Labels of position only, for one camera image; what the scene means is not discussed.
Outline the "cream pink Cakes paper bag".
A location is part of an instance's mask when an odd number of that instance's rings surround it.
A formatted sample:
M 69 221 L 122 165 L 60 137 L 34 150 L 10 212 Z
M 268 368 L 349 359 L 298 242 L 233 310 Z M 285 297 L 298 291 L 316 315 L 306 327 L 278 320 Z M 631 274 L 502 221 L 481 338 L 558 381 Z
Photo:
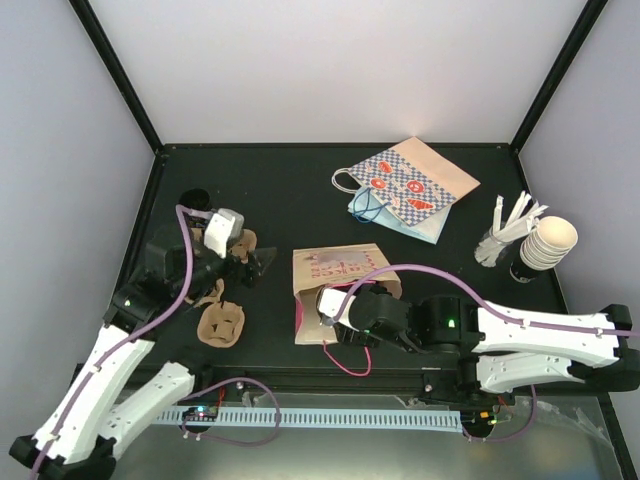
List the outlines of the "cream pink Cakes paper bag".
M 336 344 L 336 329 L 320 324 L 316 309 L 319 292 L 334 288 L 346 293 L 360 278 L 388 265 L 388 260 L 374 243 L 295 249 L 292 254 L 296 307 L 294 343 L 322 348 Z

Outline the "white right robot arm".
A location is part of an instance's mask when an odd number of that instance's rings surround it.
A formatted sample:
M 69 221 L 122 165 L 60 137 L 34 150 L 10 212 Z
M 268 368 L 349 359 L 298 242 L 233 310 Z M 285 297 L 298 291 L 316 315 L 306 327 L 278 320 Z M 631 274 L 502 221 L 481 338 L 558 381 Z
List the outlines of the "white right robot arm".
M 639 387 L 639 352 L 629 344 L 624 305 L 567 315 L 446 296 L 411 304 L 369 285 L 353 296 L 328 288 L 317 310 L 360 343 L 386 343 L 455 370 L 456 394 L 467 403 L 531 384 L 575 383 L 596 392 Z

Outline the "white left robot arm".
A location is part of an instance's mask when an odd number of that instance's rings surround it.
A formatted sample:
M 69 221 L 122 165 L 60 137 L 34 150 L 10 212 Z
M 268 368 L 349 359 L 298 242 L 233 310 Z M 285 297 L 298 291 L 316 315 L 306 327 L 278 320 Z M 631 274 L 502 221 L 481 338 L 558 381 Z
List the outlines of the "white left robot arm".
M 151 352 L 186 299 L 213 288 L 254 286 L 273 261 L 273 248 L 219 256 L 200 242 L 151 240 L 142 263 L 114 294 L 91 354 L 64 399 L 33 434 L 17 437 L 10 456 L 35 479 L 108 479 L 117 460 L 167 407 L 207 397 L 215 376 L 205 355 L 177 350 L 123 403 L 129 377 Z

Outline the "black open coffee cup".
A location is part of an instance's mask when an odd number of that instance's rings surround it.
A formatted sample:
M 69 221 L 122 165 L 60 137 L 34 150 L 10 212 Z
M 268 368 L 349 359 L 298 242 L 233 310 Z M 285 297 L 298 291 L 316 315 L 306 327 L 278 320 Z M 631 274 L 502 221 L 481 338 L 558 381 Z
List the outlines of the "black open coffee cup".
M 208 211 L 211 209 L 210 194 L 202 188 L 193 188 L 183 192 L 179 198 L 179 203 L 192 210 Z

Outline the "light blue paper bag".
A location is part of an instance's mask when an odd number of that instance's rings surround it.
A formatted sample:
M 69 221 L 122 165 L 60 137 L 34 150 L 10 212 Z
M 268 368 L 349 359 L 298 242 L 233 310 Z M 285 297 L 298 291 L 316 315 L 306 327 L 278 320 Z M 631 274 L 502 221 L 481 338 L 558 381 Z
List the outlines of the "light blue paper bag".
M 446 207 L 420 224 L 410 227 L 396 218 L 371 193 L 360 188 L 348 204 L 348 212 L 361 223 L 376 223 L 397 233 L 435 245 L 444 229 L 450 208 Z

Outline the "blue checkered bakery paper bag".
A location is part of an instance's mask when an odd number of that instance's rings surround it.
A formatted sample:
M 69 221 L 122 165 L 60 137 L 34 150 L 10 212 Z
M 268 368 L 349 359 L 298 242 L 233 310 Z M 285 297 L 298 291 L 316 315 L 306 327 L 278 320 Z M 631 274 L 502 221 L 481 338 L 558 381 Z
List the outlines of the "blue checkered bakery paper bag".
M 336 188 L 353 195 L 367 189 L 407 226 L 414 227 L 450 207 L 480 182 L 426 143 L 411 137 L 332 176 Z

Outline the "tall white paper cup stack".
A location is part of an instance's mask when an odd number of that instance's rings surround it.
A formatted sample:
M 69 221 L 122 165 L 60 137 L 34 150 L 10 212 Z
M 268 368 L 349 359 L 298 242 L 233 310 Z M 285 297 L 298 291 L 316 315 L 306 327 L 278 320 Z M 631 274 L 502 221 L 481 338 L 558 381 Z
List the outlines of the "tall white paper cup stack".
M 568 220 L 557 216 L 542 218 L 525 239 L 520 256 L 536 271 L 554 268 L 578 243 L 578 232 Z

